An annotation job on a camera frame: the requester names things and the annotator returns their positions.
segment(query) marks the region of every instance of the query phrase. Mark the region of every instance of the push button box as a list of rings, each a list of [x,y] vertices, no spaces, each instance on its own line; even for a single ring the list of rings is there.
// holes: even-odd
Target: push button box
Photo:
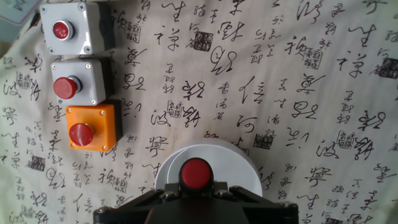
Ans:
[[[118,101],[98,106],[68,106],[66,114],[71,149],[106,152],[122,137]]]
[[[111,9],[104,3],[43,4],[39,9],[50,54],[91,55],[115,46]]]
[[[54,62],[53,89],[60,105],[95,106],[114,93],[109,59]]]

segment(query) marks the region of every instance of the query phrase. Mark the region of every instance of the screw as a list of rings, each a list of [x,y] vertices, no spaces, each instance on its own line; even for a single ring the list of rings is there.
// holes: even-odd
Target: screw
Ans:
[[[101,208],[95,210],[95,212],[96,212],[96,213],[99,213],[99,214],[103,214],[103,213],[106,213],[106,212],[108,212],[108,211],[110,211],[110,210],[111,210],[111,208],[105,206],[105,207],[101,207]]]
[[[238,186],[238,185],[234,185],[234,186],[232,186],[232,187],[229,188],[229,190],[231,190],[231,189],[239,190],[239,189],[242,189],[242,187],[241,187],[241,186]]]
[[[161,194],[159,197],[169,199],[169,198],[174,198],[176,196],[177,195],[174,192],[164,192],[164,194]]]
[[[278,202],[278,205],[284,207],[284,208],[294,208],[298,207],[296,203],[290,202],[290,201],[284,201],[284,202]]]
[[[54,54],[55,53],[52,47],[49,47],[49,53],[50,54]]]
[[[86,46],[85,47],[85,53],[86,54],[91,54],[91,47],[90,46]]]
[[[42,12],[42,14],[46,14],[47,13],[47,7],[45,7],[45,6],[40,7],[40,11]]]
[[[232,193],[227,191],[227,190],[218,190],[215,195],[217,197],[230,197],[232,196]]]
[[[79,5],[77,5],[77,9],[78,9],[80,12],[83,12],[84,10],[86,10],[86,5],[83,4],[83,3],[79,3]]]

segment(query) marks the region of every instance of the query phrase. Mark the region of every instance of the push button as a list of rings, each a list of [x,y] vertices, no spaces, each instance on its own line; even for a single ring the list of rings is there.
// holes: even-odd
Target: push button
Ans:
[[[181,180],[189,189],[202,189],[211,181],[211,167],[203,159],[190,159],[181,168]]]
[[[78,146],[87,146],[94,138],[94,131],[87,124],[75,124],[69,130],[69,137]]]
[[[54,82],[54,92],[61,99],[67,100],[80,91],[79,80],[75,77],[61,77]]]
[[[73,27],[67,21],[55,22],[54,26],[52,27],[52,31],[59,40],[70,39],[73,35]]]

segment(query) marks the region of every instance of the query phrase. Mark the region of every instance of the red push button cap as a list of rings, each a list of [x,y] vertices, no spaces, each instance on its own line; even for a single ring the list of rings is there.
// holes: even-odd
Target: red push button cap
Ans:
[[[70,78],[61,77],[54,82],[54,92],[64,100],[75,96],[77,91],[77,84]]]
[[[205,161],[192,159],[182,167],[181,178],[187,187],[201,189],[210,181],[211,170]]]
[[[52,27],[54,35],[61,40],[68,38],[70,30],[64,22],[56,22]]]
[[[86,146],[93,140],[94,132],[87,124],[75,124],[69,130],[69,137],[76,145]]]

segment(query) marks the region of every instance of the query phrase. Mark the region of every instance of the black ink character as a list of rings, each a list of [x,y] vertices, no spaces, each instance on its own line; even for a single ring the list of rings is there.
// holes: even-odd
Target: black ink character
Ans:
[[[336,193],[343,193],[344,192],[344,187],[337,185],[334,189],[331,190],[332,192]]]
[[[365,111],[365,116],[360,117],[358,119],[359,122],[361,122],[362,125],[363,125],[363,126],[359,127],[358,129],[362,129],[362,131],[365,131],[366,127],[372,126],[374,124],[375,125],[373,126],[373,129],[380,129],[379,125],[382,124],[384,119],[386,118],[385,112],[379,112],[377,114],[377,118],[378,118],[378,120],[376,120],[375,122],[369,124],[369,122],[371,122],[374,119],[376,119],[376,115],[374,115],[372,118],[369,118],[368,111]]]
[[[331,16],[334,18],[335,16],[337,16],[339,13],[344,12],[345,10],[342,10],[343,8],[343,3],[338,3],[337,6],[334,6],[336,8],[336,10],[333,10],[331,12]]]
[[[320,167],[320,168],[311,168],[311,177],[304,177],[305,179],[309,179],[310,183],[312,181],[315,181],[315,183],[311,186],[311,187],[315,187],[318,185],[319,180],[322,181],[326,181],[326,179],[324,179],[324,175],[331,175],[330,173],[330,169],[324,168],[324,167]]]
[[[395,43],[395,42],[398,41],[398,32],[394,32],[392,30],[389,30],[388,33],[387,33],[386,40],[389,40],[390,36],[392,36],[391,43]]]
[[[311,14],[311,12],[316,11],[318,14],[317,14],[316,16],[313,17],[313,22],[312,22],[311,24],[316,23],[316,22],[317,22],[317,18],[318,18],[318,17],[320,16],[320,14],[321,14],[320,11],[319,11],[319,8],[322,7],[322,2],[323,2],[323,1],[324,1],[324,0],[320,0],[319,3],[316,4],[316,5],[314,5],[314,7],[313,7],[311,10],[309,10],[309,11],[308,11],[308,9],[309,9],[309,7],[310,7],[310,2],[309,2],[309,1],[307,1],[307,2],[305,3],[305,5],[304,5],[304,7],[301,9],[301,11],[300,11],[300,5],[298,5],[298,8],[297,8],[297,21],[300,19],[300,17],[301,17],[301,15],[303,14],[304,10],[305,10],[305,12],[304,12],[304,15],[303,15],[303,16],[307,16],[307,15]]]
[[[195,35],[195,40],[193,42],[193,48],[195,50],[208,52],[210,51],[212,42],[213,34],[206,32],[197,32]]]
[[[272,20],[273,21],[273,23],[272,23],[272,25],[275,25],[275,24],[277,24],[278,23],[278,25],[281,23],[281,22],[283,22],[285,17],[284,17],[284,15],[281,15],[280,17],[279,16],[275,16],[275,18]]]
[[[374,196],[377,194],[377,190],[373,190],[372,192],[369,192],[369,194],[371,195],[371,197],[369,199],[364,200],[365,202],[365,206],[360,207],[362,210],[366,210],[368,209],[372,209],[371,207],[369,207],[369,205],[373,202],[377,202],[377,200],[374,200]]]
[[[246,119],[244,119],[244,120],[241,121],[242,118],[243,118],[243,116],[242,116],[242,115],[239,115],[239,120],[238,120],[238,123],[236,123],[236,127],[240,127],[241,123],[243,123],[243,122],[245,122],[245,121],[248,121],[248,120],[250,120],[250,119],[257,119],[256,117],[253,117],[253,118],[246,118]],[[246,124],[244,125],[244,127],[245,127],[245,128],[250,128],[250,127],[251,127],[251,130],[250,130],[250,131],[246,131],[246,133],[251,133],[251,132],[253,132],[253,131],[254,131],[254,128],[255,128],[254,124],[252,124],[252,123],[250,123],[250,122],[246,123]]]
[[[374,4],[372,11],[366,13],[366,15],[372,14],[374,12],[376,12],[377,9],[377,4],[388,4],[388,2],[382,1],[382,0],[364,0],[362,3],[367,4],[366,7],[369,7],[371,4]]]
[[[150,8],[150,1],[149,0],[141,0],[141,3],[142,3],[141,10],[144,10],[144,8],[147,8],[147,11],[148,11]]]
[[[181,118],[182,113],[182,103],[174,103],[172,100],[167,102],[167,113],[172,118]]]
[[[270,150],[275,137],[275,132],[271,130],[267,130],[264,135],[256,134],[253,147]]]
[[[11,120],[11,124],[14,124],[14,120],[16,121],[16,114],[15,114],[15,109],[11,108],[11,107],[7,107],[7,108],[2,108],[2,111],[4,112],[5,115],[3,115],[3,117],[7,118],[7,120]]]
[[[213,15],[210,16],[210,18],[211,18],[211,22],[210,23],[213,24],[213,23],[216,22],[214,19],[217,17],[216,12],[218,12],[218,9],[214,9],[214,10],[211,10],[211,11],[213,12]]]
[[[226,72],[230,72],[233,69],[232,68],[232,62],[238,56],[237,53],[233,52],[233,51],[228,52],[227,57],[228,57],[228,60],[229,60],[229,64],[227,64],[225,66],[225,68],[223,68],[223,65],[218,65],[219,62],[222,59],[222,56],[223,56],[224,52],[225,52],[225,50],[223,50],[223,48],[221,46],[215,47],[213,49],[213,51],[211,52],[210,61],[214,64],[214,67],[213,67],[213,69],[210,72],[216,72],[215,75],[219,75],[225,70],[226,70]]]
[[[206,134],[204,136],[205,138],[218,138],[216,134],[210,134],[210,131],[206,131]]]
[[[298,115],[301,115],[301,114],[310,114],[310,115],[306,116],[305,118],[316,119],[316,118],[312,118],[312,115],[315,114],[316,110],[318,109],[318,105],[313,105],[311,107],[311,111],[302,112],[305,108],[307,108],[307,106],[308,106],[308,102],[307,101],[295,102],[293,109],[295,111],[297,111],[297,113],[292,114],[292,117],[296,118]]]
[[[319,44],[321,45],[321,49],[323,48],[327,49],[328,47],[330,47],[331,42],[330,40],[328,40],[328,42],[326,43],[326,41],[322,38],[322,40],[319,41]]]
[[[326,218],[326,223],[325,224],[343,224],[342,220],[336,220],[332,218]]]
[[[134,79],[136,79],[136,75],[133,73],[128,73],[124,75],[124,82],[126,83],[126,86],[124,86],[123,88],[125,90],[128,90],[130,87],[132,86],[138,86],[136,88],[136,90],[144,90],[144,88],[141,88],[144,85],[144,77],[139,77],[138,78],[138,82],[136,84],[132,84]]]
[[[244,104],[244,102],[246,101],[246,98],[248,97],[248,95],[246,94],[246,87],[248,87],[248,85],[254,80],[255,76],[253,76],[250,81],[248,82],[248,84],[241,86],[239,88],[239,91],[243,91],[243,96],[242,96],[242,104]]]
[[[37,69],[39,69],[39,71],[42,70],[42,65],[43,65],[43,58],[40,54],[37,54],[37,57],[35,58],[34,62],[29,60],[29,58],[25,57],[25,60],[27,61],[25,63],[25,65],[31,65],[32,68],[30,70],[33,70],[34,73],[36,73]]]
[[[336,143],[342,149],[351,149],[355,140],[355,133],[347,135],[344,131],[339,131]]]
[[[189,101],[192,95],[197,94],[199,91],[199,94],[197,94],[197,98],[202,98],[201,94],[203,93],[203,91],[205,90],[205,83],[204,82],[198,82],[198,84],[194,84],[193,86],[190,86],[188,81],[185,81],[185,83],[187,85],[182,87],[183,91],[187,92],[187,96],[184,96],[184,98],[187,98],[187,100]],[[198,90],[194,93],[192,93],[192,90],[195,89],[195,87],[198,85]]]
[[[331,34],[333,35],[336,31],[337,26],[335,25],[334,22],[331,22],[331,23],[327,22],[325,28],[328,29],[328,30],[326,30],[325,35],[328,35],[329,32],[331,32]]]
[[[194,15],[198,14],[198,11],[200,10],[198,16],[199,16],[199,17],[202,17],[202,16],[204,16],[204,15],[206,14],[205,8],[206,8],[206,5],[205,5],[205,4],[203,4],[202,7],[195,6],[195,11],[193,12],[193,14],[194,14]]]
[[[174,35],[174,36],[172,36],[172,37],[169,37],[171,40],[171,42],[172,42],[172,44],[170,44],[169,46],[167,46],[167,48],[169,49],[169,50],[171,50],[171,51],[174,51],[175,50],[175,48],[176,47],[179,47],[179,45],[178,44],[176,44],[176,42],[179,40],[179,36],[176,36],[175,34],[176,33],[178,33],[178,32],[180,32],[180,29],[178,29],[177,31],[174,31],[174,28],[172,29],[172,35]]]
[[[388,167],[386,167],[386,166],[385,167],[381,167],[380,163],[378,163],[377,166],[375,168],[373,168],[373,170],[381,172],[380,176],[377,177],[377,179],[378,179],[377,182],[378,183],[383,183],[383,180],[385,178],[389,178],[389,177],[393,177],[393,176],[397,175],[397,174],[387,175],[387,172],[390,171],[390,169],[388,169]]]
[[[179,22],[178,18],[180,17],[181,9],[183,7],[186,7],[187,5],[185,5],[185,3],[183,1],[181,1],[180,7],[176,8],[173,3],[168,3],[166,6],[163,6],[163,3],[162,3],[162,8],[166,8],[169,6],[173,6],[174,10],[177,11],[175,14],[173,14],[174,22]]]
[[[321,50],[313,50],[312,48],[305,48],[304,56],[303,56],[304,65],[307,66],[307,68],[318,70],[319,65],[322,61],[322,56],[323,56],[323,53]]]
[[[229,83],[225,82],[221,87],[218,89],[221,90],[221,94],[225,94],[228,92],[227,88],[229,87]]]
[[[238,31],[240,30],[240,28],[242,28],[244,26],[244,23],[242,22],[238,22],[238,27],[236,28],[235,31],[229,33],[229,30],[233,28],[233,26],[231,25],[231,22],[223,22],[221,24],[220,30],[217,31],[217,33],[221,33],[221,30],[223,31],[223,40],[228,39],[229,37],[231,38],[231,41],[234,42],[235,39],[237,37],[242,37],[243,35],[238,35]]]
[[[398,60],[393,59],[393,58],[384,59],[383,64],[381,65],[381,68],[380,68],[379,76],[384,77],[384,78],[397,79],[398,78]]]
[[[325,157],[333,156],[335,159],[338,159],[339,157],[336,155],[335,145],[336,145],[336,143],[333,142],[331,146],[324,147],[324,148],[322,148],[322,150],[320,150],[321,145],[319,145],[317,152],[316,152],[317,156],[318,157],[321,157],[322,155]]]
[[[45,159],[37,156],[32,156],[32,160],[29,161],[26,166],[33,170],[38,170],[43,172],[45,169]]]
[[[198,125],[200,119],[199,111],[192,106],[189,107],[187,110],[185,110],[185,107],[183,107],[182,111],[184,112],[182,117],[187,119],[187,122],[185,122],[185,127],[189,127],[189,123],[195,123],[193,125],[193,127],[195,128]]]
[[[167,124],[167,126],[171,127],[171,124],[169,124],[168,119],[166,118],[166,111],[163,111],[162,116],[156,116],[155,120],[154,120],[154,115],[152,114],[152,116],[150,117],[150,123],[152,125],[155,124],[159,124],[159,125],[163,125],[163,124]]]
[[[229,12],[229,13],[231,13],[232,15],[235,16],[236,12],[242,12],[242,10],[238,10],[238,6],[239,6],[240,4],[242,4],[242,2],[244,2],[244,1],[245,1],[245,0],[233,0],[232,2],[233,2],[233,3],[236,3],[236,4],[234,5],[235,10],[232,10],[232,11]]]
[[[126,34],[127,40],[134,43],[139,43],[139,36],[141,35],[141,26],[138,24],[134,24],[132,26],[132,31]]]
[[[367,43],[368,40],[369,40],[369,36],[371,35],[371,32],[373,32],[373,31],[376,30],[376,26],[372,25],[372,26],[370,27],[370,29],[369,29],[368,31],[366,31],[366,32],[363,30],[362,27],[357,27],[357,28],[355,28],[355,29],[353,29],[353,30],[351,30],[350,28],[348,28],[348,32],[354,32],[354,31],[356,31],[356,30],[358,30],[358,29],[361,29],[362,34],[367,34],[366,37],[361,38],[362,47],[367,47],[366,43]]]
[[[147,49],[141,50],[138,52],[136,49],[130,49],[130,47],[127,47],[128,49],[128,54],[127,54],[127,61],[124,63],[125,65],[131,64],[133,67],[136,66],[136,64],[140,64],[140,62],[135,61],[137,57],[145,52]]]
[[[364,63],[360,62],[359,60],[364,59],[365,57],[366,55],[362,56],[361,54],[358,54],[357,62],[353,62],[353,65],[355,65],[354,67],[356,68],[356,70],[349,73],[351,77],[356,78],[358,74],[362,74],[362,72],[359,71],[359,68],[361,68],[364,65]]]
[[[303,195],[301,197],[297,196],[298,199],[304,198],[304,197],[306,197],[309,201],[309,203],[307,203],[308,209],[313,210],[313,204],[316,199],[319,199],[319,195],[315,194],[313,198],[310,198],[308,195]]]
[[[308,95],[308,94],[310,94],[311,91],[315,91],[315,90],[309,90],[308,87],[310,87],[312,84],[314,84],[316,81],[320,80],[323,77],[325,77],[325,75],[321,76],[320,78],[315,79],[312,75],[307,76],[304,73],[304,81],[301,83],[302,89],[298,89],[297,93],[300,93],[301,91],[305,91],[305,94]]]
[[[213,120],[215,120],[215,119],[222,120],[223,119],[223,115],[224,115],[224,112],[217,112],[217,115],[216,115],[216,117]]]
[[[374,150],[373,148],[373,141],[371,139],[368,139],[367,137],[363,138],[360,141],[357,141],[358,138],[355,139],[355,146],[354,149],[358,150],[358,153],[355,154],[355,160],[357,161],[359,159],[359,155],[364,154],[364,160],[368,159],[368,157],[371,155],[372,151]]]

